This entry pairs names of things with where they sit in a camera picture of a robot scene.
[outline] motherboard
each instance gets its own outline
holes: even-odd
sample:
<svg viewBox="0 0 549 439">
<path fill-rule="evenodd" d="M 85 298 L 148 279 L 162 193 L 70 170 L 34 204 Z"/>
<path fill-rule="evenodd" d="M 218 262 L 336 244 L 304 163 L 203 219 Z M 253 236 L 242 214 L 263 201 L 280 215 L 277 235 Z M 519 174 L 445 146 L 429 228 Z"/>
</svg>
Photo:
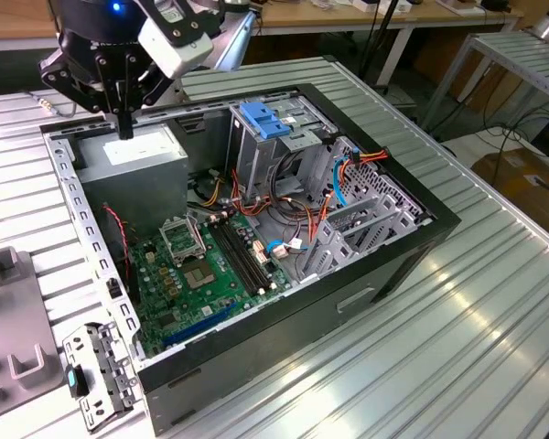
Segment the motherboard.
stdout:
<svg viewBox="0 0 549 439">
<path fill-rule="evenodd" d="M 166 223 L 156 236 L 131 246 L 148 357 L 291 287 L 278 261 L 257 249 L 264 243 L 236 213 L 217 223 Z"/>
</svg>

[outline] table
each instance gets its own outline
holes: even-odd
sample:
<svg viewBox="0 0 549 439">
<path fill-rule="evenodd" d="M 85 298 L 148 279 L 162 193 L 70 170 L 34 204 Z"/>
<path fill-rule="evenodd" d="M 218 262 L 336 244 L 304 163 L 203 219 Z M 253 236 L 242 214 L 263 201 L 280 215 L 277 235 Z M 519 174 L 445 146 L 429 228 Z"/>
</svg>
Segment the table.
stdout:
<svg viewBox="0 0 549 439">
<path fill-rule="evenodd" d="M 310 79 L 462 222 L 386 300 L 163 437 L 544 437 L 544 230 L 337 62 L 195 72 L 184 85 L 200 100 Z M 42 94 L 68 110 L 56 92 Z M 31 252 L 60 345 L 82 323 L 107 315 L 38 132 L 55 120 L 22 94 L 0 96 L 0 246 Z M 66 388 L 0 417 L 0 437 L 23 435 L 85 436 Z M 142 402 L 94 437 L 152 437 Z"/>
<path fill-rule="evenodd" d="M 549 44 L 527 32 L 501 32 L 499 34 L 477 34 L 468 36 L 458 54 L 447 70 L 446 75 L 439 83 L 431 101 L 427 106 L 425 119 L 421 126 L 427 128 L 433 121 L 439 104 L 445 97 L 451 83 L 462 68 L 464 61 L 472 50 L 484 55 L 476 72 L 470 78 L 462 95 L 469 93 L 490 63 L 500 64 L 506 70 L 519 76 L 526 83 L 532 85 L 517 105 L 519 109 L 513 116 L 510 126 L 531 108 L 530 101 L 533 94 L 539 90 L 549 95 Z"/>
<path fill-rule="evenodd" d="M 509 14 L 488 12 L 484 16 L 459 16 L 438 5 L 435 0 L 425 0 L 421 5 L 414 5 L 411 12 L 394 15 L 391 20 L 389 29 L 399 29 L 399 33 L 377 84 L 389 83 L 413 30 L 418 27 L 502 25 L 502 31 L 508 31 L 514 28 L 521 16 L 522 12 L 518 10 L 512 10 Z M 16 17 L 14 24 L 9 24 L 9 17 L 0 14 L 0 50 L 57 46 L 52 23 Z M 380 27 L 382 18 L 383 15 L 379 14 L 377 27 Z M 372 20 L 373 14 L 366 14 L 349 5 L 338 5 L 333 10 L 324 11 L 311 5 L 308 0 L 298 4 L 270 3 L 264 6 L 262 27 L 256 27 L 254 33 L 290 35 L 370 30 Z M 14 29 L 12 36 L 8 37 L 10 28 Z M 24 28 L 28 29 L 27 36 L 24 36 Z"/>
</svg>

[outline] blue drive bay latch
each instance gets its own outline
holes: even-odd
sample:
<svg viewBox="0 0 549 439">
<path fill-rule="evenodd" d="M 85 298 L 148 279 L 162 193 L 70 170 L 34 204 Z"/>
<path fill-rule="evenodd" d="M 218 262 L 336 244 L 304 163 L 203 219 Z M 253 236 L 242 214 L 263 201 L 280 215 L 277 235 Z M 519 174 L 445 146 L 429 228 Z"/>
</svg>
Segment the blue drive bay latch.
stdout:
<svg viewBox="0 0 549 439">
<path fill-rule="evenodd" d="M 248 119 L 248 122 L 260 132 L 263 139 L 272 139 L 291 132 L 291 129 L 275 116 L 275 112 L 262 102 L 241 103 L 240 111 Z"/>
</svg>

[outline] white label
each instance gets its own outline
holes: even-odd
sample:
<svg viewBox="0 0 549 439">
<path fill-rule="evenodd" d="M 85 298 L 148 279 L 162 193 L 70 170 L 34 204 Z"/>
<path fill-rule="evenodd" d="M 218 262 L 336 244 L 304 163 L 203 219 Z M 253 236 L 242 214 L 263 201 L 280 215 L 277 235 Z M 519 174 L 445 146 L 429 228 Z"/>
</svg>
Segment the white label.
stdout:
<svg viewBox="0 0 549 439">
<path fill-rule="evenodd" d="M 142 134 L 130 140 L 114 140 L 103 146 L 112 165 L 133 162 L 153 155 L 175 152 L 176 149 L 165 134 Z"/>
<path fill-rule="evenodd" d="M 303 240 L 300 240 L 299 238 L 293 238 L 289 242 L 289 247 L 291 247 L 292 249 L 300 249 L 302 243 L 303 243 Z"/>
<path fill-rule="evenodd" d="M 294 117 L 284 117 L 281 119 L 282 123 L 295 123 L 296 119 Z"/>
<path fill-rule="evenodd" d="M 505 158 L 506 158 L 506 161 L 509 162 L 511 166 L 514 166 L 514 167 L 524 166 L 524 162 L 521 160 L 520 157 L 517 157 L 516 155 L 507 155 Z"/>
<path fill-rule="evenodd" d="M 533 186 L 541 186 L 541 185 L 539 185 L 539 181 L 543 181 L 543 179 L 540 178 L 539 176 L 524 176 L 524 177 Z"/>
<path fill-rule="evenodd" d="M 175 23 L 176 21 L 179 21 L 179 20 L 183 19 L 183 16 L 181 15 L 181 13 L 174 6 L 171 6 L 166 11 L 161 12 L 161 15 L 169 23 Z"/>
</svg>

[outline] ram slot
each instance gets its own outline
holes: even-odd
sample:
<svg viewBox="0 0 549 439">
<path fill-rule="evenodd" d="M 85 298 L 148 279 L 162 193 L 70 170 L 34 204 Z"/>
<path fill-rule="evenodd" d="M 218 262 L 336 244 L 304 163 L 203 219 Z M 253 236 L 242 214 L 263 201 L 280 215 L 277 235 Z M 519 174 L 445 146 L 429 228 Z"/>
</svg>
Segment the ram slot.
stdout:
<svg viewBox="0 0 549 439">
<path fill-rule="evenodd" d="M 268 279 L 234 229 L 229 224 L 221 224 L 211 228 L 210 232 L 248 294 L 254 296 L 259 294 L 261 288 L 265 290 L 269 285 Z"/>
</svg>

